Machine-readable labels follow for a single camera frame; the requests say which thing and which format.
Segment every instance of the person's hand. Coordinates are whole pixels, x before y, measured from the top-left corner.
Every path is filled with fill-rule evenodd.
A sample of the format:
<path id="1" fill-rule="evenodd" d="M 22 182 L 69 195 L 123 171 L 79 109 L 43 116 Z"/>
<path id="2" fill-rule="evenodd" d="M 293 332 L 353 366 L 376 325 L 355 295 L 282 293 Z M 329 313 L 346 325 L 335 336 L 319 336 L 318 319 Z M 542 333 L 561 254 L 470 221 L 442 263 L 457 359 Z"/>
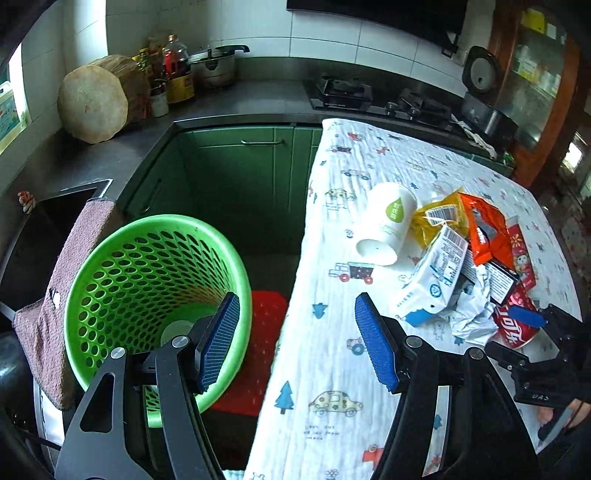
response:
<path id="1" fill-rule="evenodd" d="M 567 422 L 567 425 L 570 429 L 575 428 L 579 423 L 581 423 L 587 415 L 591 412 L 591 404 L 581 402 L 580 400 L 573 400 L 570 405 L 569 409 L 573 412 L 571 413 L 570 419 Z M 539 407 L 538 408 L 538 420 L 542 425 L 548 423 L 552 420 L 554 416 L 554 410 L 548 407 Z"/>

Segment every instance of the pressure cooker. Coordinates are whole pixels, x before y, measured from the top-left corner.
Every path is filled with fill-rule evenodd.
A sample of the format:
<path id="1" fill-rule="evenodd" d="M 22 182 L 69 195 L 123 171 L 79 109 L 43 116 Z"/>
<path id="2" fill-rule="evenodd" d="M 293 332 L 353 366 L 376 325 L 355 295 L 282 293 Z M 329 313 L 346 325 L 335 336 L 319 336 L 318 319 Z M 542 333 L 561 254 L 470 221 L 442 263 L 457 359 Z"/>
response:
<path id="1" fill-rule="evenodd" d="M 250 52 L 246 45 L 224 45 L 191 55 L 189 65 L 193 84 L 203 88 L 219 88 L 232 83 L 236 78 L 234 54 L 237 50 Z"/>

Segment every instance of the red packaging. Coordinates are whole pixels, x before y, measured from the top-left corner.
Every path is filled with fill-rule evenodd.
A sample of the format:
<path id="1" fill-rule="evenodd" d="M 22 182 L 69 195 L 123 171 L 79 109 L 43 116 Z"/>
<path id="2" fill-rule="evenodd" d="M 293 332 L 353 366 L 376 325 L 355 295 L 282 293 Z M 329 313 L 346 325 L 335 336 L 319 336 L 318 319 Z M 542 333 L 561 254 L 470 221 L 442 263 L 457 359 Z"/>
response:
<path id="1" fill-rule="evenodd" d="M 503 214 L 479 197 L 460 193 L 460 198 L 468 218 L 474 264 L 482 265 L 494 257 L 513 269 L 511 241 Z"/>
<path id="2" fill-rule="evenodd" d="M 515 349 L 528 343 L 538 333 L 539 328 L 531 327 L 509 317 L 508 310 L 511 305 L 519 305 L 528 310 L 536 311 L 533 302 L 527 296 L 520 281 L 515 285 L 515 289 L 509 295 L 507 301 L 503 305 L 496 306 L 492 313 L 492 318 L 499 327 L 499 331 L 493 340 Z"/>
<path id="3" fill-rule="evenodd" d="M 519 227 L 517 215 L 507 220 L 507 231 L 511 237 L 511 251 L 515 262 L 515 271 L 523 283 L 525 291 L 535 287 L 534 267 L 531 265 L 530 253 Z"/>

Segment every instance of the white paper cup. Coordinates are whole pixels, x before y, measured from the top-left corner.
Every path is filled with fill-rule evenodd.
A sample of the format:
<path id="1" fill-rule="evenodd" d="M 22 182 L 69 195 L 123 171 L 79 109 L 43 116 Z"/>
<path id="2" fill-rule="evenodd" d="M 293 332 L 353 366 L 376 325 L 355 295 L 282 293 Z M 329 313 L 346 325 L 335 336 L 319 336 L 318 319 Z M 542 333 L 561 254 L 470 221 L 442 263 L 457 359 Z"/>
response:
<path id="1" fill-rule="evenodd" d="M 392 265 L 398 259 L 417 199 L 399 183 L 378 183 L 368 194 L 363 214 L 362 238 L 357 253 L 375 265 Z"/>

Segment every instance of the blue gripper pad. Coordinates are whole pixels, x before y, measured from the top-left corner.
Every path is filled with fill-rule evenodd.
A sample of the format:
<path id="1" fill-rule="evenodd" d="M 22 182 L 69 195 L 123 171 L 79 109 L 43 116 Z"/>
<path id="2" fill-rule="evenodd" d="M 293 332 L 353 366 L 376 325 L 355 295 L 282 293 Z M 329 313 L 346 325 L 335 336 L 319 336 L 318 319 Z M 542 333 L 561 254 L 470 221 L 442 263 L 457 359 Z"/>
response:
<path id="1" fill-rule="evenodd" d="M 217 376 L 232 343 L 234 330 L 236 330 L 240 317 L 238 296 L 233 295 L 228 302 L 222 303 L 215 317 L 217 317 L 217 323 L 201 353 L 199 388 L 203 392 L 207 391 L 209 385 L 217 381 Z"/>
<path id="2" fill-rule="evenodd" d="M 525 323 L 530 327 L 542 328 L 546 325 L 544 317 L 538 312 L 532 312 L 531 310 L 520 307 L 519 305 L 511 305 L 507 311 L 509 317 L 518 322 Z"/>
<path id="3" fill-rule="evenodd" d="M 382 331 L 386 328 L 384 320 L 367 294 L 355 299 L 355 321 L 379 382 L 393 393 L 398 386 L 394 352 Z"/>

